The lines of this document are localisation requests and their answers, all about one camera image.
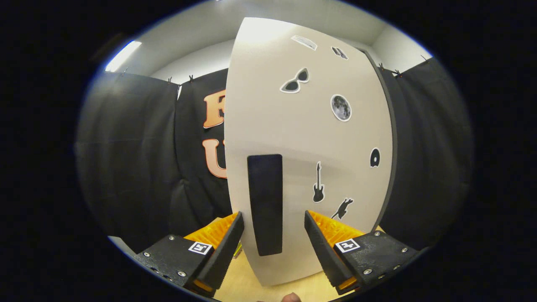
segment white ceiling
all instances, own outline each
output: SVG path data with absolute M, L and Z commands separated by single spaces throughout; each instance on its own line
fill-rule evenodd
M 210 45 L 234 39 L 245 17 L 299 24 L 328 35 L 372 45 L 386 23 L 336 0 L 208 0 L 143 33 L 142 45 L 122 66 L 149 76 Z

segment sunglasses sticker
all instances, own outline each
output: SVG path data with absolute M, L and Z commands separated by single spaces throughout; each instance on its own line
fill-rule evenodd
M 334 52 L 334 54 L 338 57 L 341 57 L 342 59 L 345 59 L 345 60 L 348 60 L 349 58 L 345 55 L 345 53 L 343 52 L 343 50 L 337 48 L 337 47 L 334 47 L 332 46 L 332 51 Z
M 309 73 L 307 68 L 302 68 L 295 77 L 283 84 L 280 91 L 286 94 L 295 94 L 300 91 L 300 83 L 308 83 Z
M 310 49 L 313 49 L 314 51 L 317 50 L 317 44 L 315 44 L 313 41 L 311 41 L 310 39 L 306 39 L 304 37 L 301 37 L 299 35 L 294 35 L 291 37 L 291 40 L 295 40 L 296 42 L 310 48 Z
M 330 100 L 332 112 L 340 121 L 348 121 L 351 119 L 352 109 L 351 104 L 342 95 L 333 95 Z

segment ceiling light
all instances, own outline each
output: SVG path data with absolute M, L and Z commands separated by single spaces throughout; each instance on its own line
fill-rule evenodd
M 106 66 L 105 71 L 114 72 L 125 63 L 127 58 L 140 46 L 142 42 L 132 41 L 127 46 L 125 46 Z

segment black sticker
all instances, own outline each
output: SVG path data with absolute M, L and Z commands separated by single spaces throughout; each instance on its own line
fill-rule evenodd
M 345 53 L 343 52 L 343 50 L 339 49 L 338 47 L 334 47 L 332 46 L 332 51 L 334 52 L 334 54 L 342 59 L 345 59 L 345 60 L 348 60 L 349 58 L 345 55 Z
M 324 199 L 324 184 L 321 184 L 321 162 L 317 162 L 317 182 L 313 185 L 313 202 L 320 203 Z
M 347 213 L 347 207 L 352 204 L 354 200 L 351 198 L 345 198 L 345 200 L 339 205 L 339 208 L 337 209 L 337 212 L 332 215 L 332 218 L 337 216 L 340 220 L 343 219 L 343 216 Z
M 378 167 L 380 164 L 380 151 L 377 148 L 374 148 L 371 151 L 371 158 L 369 159 L 369 163 L 372 167 Z
M 300 91 L 300 83 L 308 83 L 309 73 L 307 68 L 302 68 L 296 73 L 295 77 L 283 84 L 280 88 L 281 92 L 287 94 L 295 94 Z

